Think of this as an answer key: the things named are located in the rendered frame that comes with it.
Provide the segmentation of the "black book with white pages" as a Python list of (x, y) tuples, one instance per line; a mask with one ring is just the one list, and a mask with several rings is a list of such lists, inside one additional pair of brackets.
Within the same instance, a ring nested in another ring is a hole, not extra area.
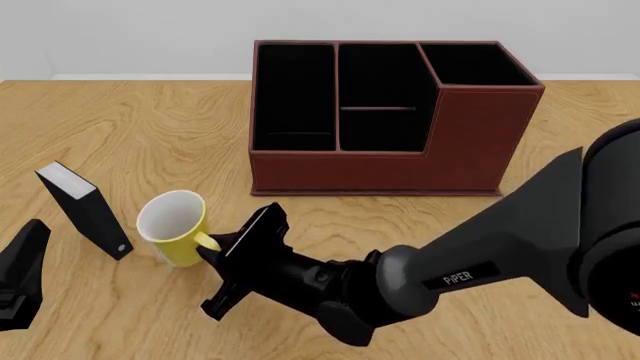
[(99, 188), (58, 161), (35, 173), (76, 230), (94, 245), (116, 261), (133, 251)]

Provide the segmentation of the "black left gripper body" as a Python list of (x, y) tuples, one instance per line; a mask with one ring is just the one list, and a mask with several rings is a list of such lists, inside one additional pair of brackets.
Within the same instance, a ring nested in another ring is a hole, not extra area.
[(28, 329), (42, 303), (41, 295), (0, 289), (0, 332)]

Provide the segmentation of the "yellow and white mug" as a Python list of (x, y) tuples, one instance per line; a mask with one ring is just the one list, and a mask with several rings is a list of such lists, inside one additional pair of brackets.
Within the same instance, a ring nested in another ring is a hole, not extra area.
[(136, 229), (158, 254), (176, 267), (201, 261), (197, 248), (220, 251), (219, 243), (208, 235), (207, 208), (193, 191), (169, 191), (154, 197), (137, 216)]

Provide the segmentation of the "red-brown desk caddy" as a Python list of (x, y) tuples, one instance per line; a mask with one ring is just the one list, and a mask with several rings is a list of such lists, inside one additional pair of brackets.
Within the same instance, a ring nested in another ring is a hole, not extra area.
[(498, 41), (256, 41), (251, 193), (494, 196), (544, 90)]

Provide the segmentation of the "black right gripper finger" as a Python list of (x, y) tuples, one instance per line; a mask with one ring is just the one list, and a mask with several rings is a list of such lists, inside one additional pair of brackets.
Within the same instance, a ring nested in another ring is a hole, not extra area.
[(230, 251), (235, 247), (240, 235), (239, 233), (209, 234), (211, 239), (208, 248), (213, 251)]
[(229, 268), (221, 251), (211, 250), (203, 246), (198, 246), (196, 251), (202, 260), (215, 269), (220, 278), (229, 278)]

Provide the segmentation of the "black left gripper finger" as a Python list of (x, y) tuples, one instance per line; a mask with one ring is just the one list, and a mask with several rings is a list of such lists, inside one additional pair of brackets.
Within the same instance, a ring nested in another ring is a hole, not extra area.
[(28, 221), (0, 252), (0, 290), (41, 301), (42, 269), (51, 230), (43, 221)]

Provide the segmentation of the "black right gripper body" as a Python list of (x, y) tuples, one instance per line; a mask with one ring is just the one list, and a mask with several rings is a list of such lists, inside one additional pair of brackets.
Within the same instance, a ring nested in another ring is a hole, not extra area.
[(289, 230), (287, 215), (278, 203), (256, 210), (235, 233), (240, 237), (230, 251), (221, 251), (229, 268), (229, 278), (217, 293), (201, 304), (205, 314), (214, 320), (222, 318), (249, 293), (256, 293), (268, 282), (275, 258), (289, 251), (284, 236)]

